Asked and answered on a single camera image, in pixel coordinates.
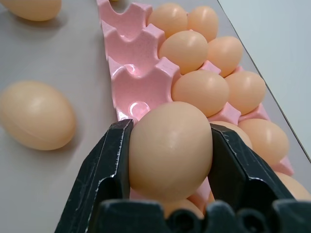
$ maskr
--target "white surface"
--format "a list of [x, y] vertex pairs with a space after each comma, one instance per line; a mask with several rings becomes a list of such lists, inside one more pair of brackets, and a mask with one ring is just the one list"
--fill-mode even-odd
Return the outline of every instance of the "white surface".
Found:
[[311, 1], [219, 1], [311, 156]]
[[[139, 1], [154, 6], [166, 2]], [[223, 15], [213, 0], [175, 2], [187, 11], [211, 3]], [[220, 35], [234, 35], [226, 18], [220, 24]], [[246, 54], [242, 65], [255, 71]], [[26, 22], [0, 7], [0, 91], [24, 79], [41, 80], [62, 91], [75, 108], [78, 133], [62, 150], [40, 152], [24, 148], [0, 128], [0, 232], [52, 233], [82, 161], [116, 121], [95, 0], [64, 0], [60, 15], [49, 23]], [[311, 190], [310, 163], [271, 95], [264, 106], [289, 136], [295, 177]]]

